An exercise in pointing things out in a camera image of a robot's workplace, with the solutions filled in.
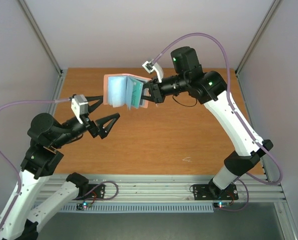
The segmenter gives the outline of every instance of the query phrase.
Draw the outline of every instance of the ventilation grille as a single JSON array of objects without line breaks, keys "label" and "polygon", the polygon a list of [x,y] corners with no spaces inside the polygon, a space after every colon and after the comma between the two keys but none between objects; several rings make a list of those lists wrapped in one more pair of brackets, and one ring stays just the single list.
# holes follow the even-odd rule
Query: ventilation grille
[{"label": "ventilation grille", "polygon": [[60,213],[212,213],[211,203],[95,203],[92,207],[77,210],[76,203],[65,205]]}]

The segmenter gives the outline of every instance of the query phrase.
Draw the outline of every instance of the wooden table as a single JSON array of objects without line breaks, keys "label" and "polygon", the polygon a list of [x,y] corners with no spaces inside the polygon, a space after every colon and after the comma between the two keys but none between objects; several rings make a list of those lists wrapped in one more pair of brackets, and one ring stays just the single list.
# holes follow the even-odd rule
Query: wooden table
[{"label": "wooden table", "polygon": [[[224,69],[214,70],[226,79]],[[164,72],[165,76],[175,74],[171,68],[164,69]],[[72,94],[102,95],[103,75],[120,73],[152,77],[142,68],[70,68],[61,98]],[[235,102],[246,115],[233,71],[231,79]],[[185,105],[195,103],[187,93],[182,93],[177,100]],[[234,150],[221,125],[200,104],[184,107],[169,96],[159,106],[150,102],[147,109],[127,110],[126,106],[101,105],[90,119],[116,112],[121,117],[105,139],[93,139],[85,133],[81,140],[61,149],[64,158],[56,173],[214,175]],[[55,117],[59,122],[72,116],[69,103],[58,105]],[[263,174],[261,166],[258,164],[251,173]]]}]

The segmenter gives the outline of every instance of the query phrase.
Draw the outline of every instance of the robotic arm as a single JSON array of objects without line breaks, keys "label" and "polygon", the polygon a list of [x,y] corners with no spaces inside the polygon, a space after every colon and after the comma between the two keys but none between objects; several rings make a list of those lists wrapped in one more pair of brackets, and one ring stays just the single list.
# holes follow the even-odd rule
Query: robotic arm
[{"label": "robotic arm", "polygon": [[242,120],[253,133],[256,141],[253,141],[246,129],[236,117],[235,112],[241,113],[230,95],[231,102],[235,109],[229,105],[227,99],[227,84],[219,73],[210,71],[204,73],[199,63],[196,51],[188,46],[180,47],[171,52],[174,69],[178,75],[164,77],[160,68],[147,61],[143,67],[147,72],[158,72],[157,77],[144,84],[149,90],[150,96],[142,96],[142,99],[149,100],[156,104],[163,103],[166,96],[179,95],[182,92],[197,99],[204,105],[219,121],[225,132],[230,137],[235,151],[225,160],[224,166],[218,174],[211,179],[208,188],[214,199],[218,199],[227,187],[252,169],[265,154],[255,142],[260,143],[267,150],[272,149],[270,140],[263,140],[243,117]]},{"label": "robotic arm", "polygon": [[72,96],[71,108],[75,117],[63,124],[48,113],[34,117],[28,130],[31,144],[21,164],[21,192],[17,193],[18,186],[15,186],[0,215],[0,240],[36,240],[43,226],[63,205],[87,193],[88,179],[73,173],[57,192],[31,210],[42,187],[63,158],[57,149],[79,140],[86,131],[93,138],[100,136],[103,139],[119,119],[120,115],[115,113],[96,121],[90,120],[89,114],[102,102],[103,96]]}]

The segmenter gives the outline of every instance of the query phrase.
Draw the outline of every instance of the wooden tabletop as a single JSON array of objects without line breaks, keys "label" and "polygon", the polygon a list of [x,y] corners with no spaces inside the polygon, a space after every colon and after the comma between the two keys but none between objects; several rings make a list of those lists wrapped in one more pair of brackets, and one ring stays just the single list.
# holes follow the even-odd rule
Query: wooden tabletop
[{"label": "wooden tabletop", "polygon": [[[226,80],[224,69],[213,70]],[[102,95],[103,75],[122,73],[152,77],[142,68],[70,68],[61,98],[73,94]],[[172,68],[165,68],[164,73],[165,76],[175,74]],[[231,79],[235,102],[246,116],[233,71]],[[185,105],[195,103],[187,93],[176,99]],[[69,104],[57,107],[55,117],[61,123],[73,117]],[[90,114],[90,119],[95,121],[113,113],[120,113],[121,117],[105,139],[92,138],[85,133],[81,140],[60,150],[64,158],[56,173],[213,175],[234,150],[221,125],[200,104],[184,107],[169,96],[159,106],[150,102],[147,109],[101,105]],[[263,174],[259,164],[250,172]]]}]

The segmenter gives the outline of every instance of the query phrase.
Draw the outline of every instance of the black mounting plate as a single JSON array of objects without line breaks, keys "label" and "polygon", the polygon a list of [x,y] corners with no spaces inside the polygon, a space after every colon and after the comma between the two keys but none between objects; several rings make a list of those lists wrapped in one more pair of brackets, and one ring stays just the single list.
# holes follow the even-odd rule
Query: black mounting plate
[{"label": "black mounting plate", "polygon": [[[94,188],[97,185],[98,184],[89,184],[87,192],[90,191],[92,188]],[[100,186],[98,186],[93,191],[97,195],[97,199],[103,199],[104,195],[105,195],[105,185],[101,184]],[[80,198],[79,200],[92,199],[92,198],[94,198],[94,194],[89,193],[88,195],[84,196],[83,198]]]},{"label": "black mounting plate", "polygon": [[208,184],[194,184],[191,186],[190,191],[193,192],[194,200],[203,201],[203,200],[232,200],[232,197],[227,194],[227,192],[233,195],[234,200],[238,200],[238,192],[236,185],[230,184],[227,189],[220,195],[219,198],[214,198],[212,194],[208,191]]}]

